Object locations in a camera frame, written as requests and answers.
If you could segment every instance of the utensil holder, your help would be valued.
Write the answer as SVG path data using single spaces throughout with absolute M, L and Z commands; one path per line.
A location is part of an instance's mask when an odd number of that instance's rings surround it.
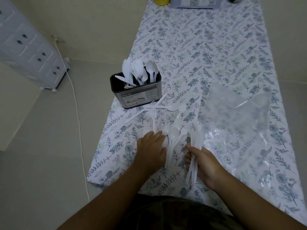
M 113 74 L 110 77 L 111 89 L 115 94 L 122 107 L 125 109 L 142 106 L 152 101 L 157 101 L 162 97 L 162 78 L 160 72 L 157 74 L 155 82 L 150 83 L 150 76 L 144 85 L 136 86 L 130 89 L 125 89 L 125 82 L 117 79 L 115 76 L 124 77 L 123 73 Z

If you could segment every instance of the table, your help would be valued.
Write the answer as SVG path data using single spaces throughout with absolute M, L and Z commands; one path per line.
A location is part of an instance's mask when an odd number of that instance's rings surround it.
M 217 81 L 245 98 L 270 91 L 268 148 L 255 160 L 267 162 L 269 184 L 256 190 L 265 199 L 298 221 L 307 223 L 307 212 L 295 156 L 279 92 L 267 31 L 259 0 L 231 4 L 223 0 L 217 10 L 158 7 L 149 0 L 130 56 L 143 62 L 154 59 L 162 75 L 162 104 L 186 103 L 185 122 L 197 121 L 210 83 Z M 124 124 L 132 114 L 142 112 Z M 142 137 L 142 107 L 123 109 L 115 98 L 103 129 L 87 180 L 108 186 L 133 162 L 136 140 Z M 158 130 L 176 117 L 158 109 Z M 170 170 L 161 168 L 140 189 L 141 194 L 184 197 L 230 213 L 222 200 L 203 184 L 184 183 L 185 137 L 175 147 Z

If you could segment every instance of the person's right hand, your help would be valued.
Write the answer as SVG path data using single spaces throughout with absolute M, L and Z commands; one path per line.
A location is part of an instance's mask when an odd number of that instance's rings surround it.
M 187 144 L 186 149 L 189 150 L 186 154 L 187 171 L 191 163 L 191 153 L 193 153 L 198 163 L 198 177 L 209 189 L 214 190 L 214 183 L 217 182 L 218 179 L 223 179 L 228 172 L 221 166 L 212 152 L 206 148 L 202 147 L 202 149 L 199 150 Z

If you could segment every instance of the white cable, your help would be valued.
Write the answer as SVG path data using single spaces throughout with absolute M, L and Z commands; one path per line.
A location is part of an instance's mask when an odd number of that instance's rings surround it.
M 54 39 L 54 45 L 56 46 L 56 49 L 57 49 L 58 52 L 59 52 L 59 48 L 58 48 L 57 45 L 56 45 L 56 38 Z M 67 72 L 65 63 L 64 63 L 64 61 L 63 61 L 63 58 L 62 58 L 62 55 L 61 55 L 60 52 L 59 52 L 59 55 L 61 56 L 61 59 L 62 59 L 64 68 L 65 68 L 65 70 L 66 70 L 68 79 L 69 79 L 69 81 L 70 81 L 70 83 L 71 83 L 72 91 L 73 91 L 73 94 L 74 94 L 74 97 L 75 97 L 76 110 L 77 110 L 77 118 L 78 118 L 78 124 L 79 124 L 79 139 L 80 139 L 80 147 L 81 147 L 81 158 L 82 158 L 83 173 L 84 173 L 84 178 L 85 178 L 85 188 L 86 188 L 86 193 L 87 193 L 88 202 L 90 202 L 90 196 L 89 196 L 89 194 L 88 194 L 88 189 L 87 189 L 87 182 L 86 182 L 86 175 L 85 175 L 85 168 L 84 168 L 84 161 L 83 161 L 83 154 L 82 154 L 81 128 L 80 128 L 80 120 L 79 120 L 79 115 L 78 115 L 78 105 L 77 105 L 77 99 L 76 99 L 76 95 L 75 95 L 75 89 L 74 89 L 74 86 L 72 85 L 71 79 L 70 79 L 70 77 L 69 77 L 69 75 L 68 75 L 68 72 Z

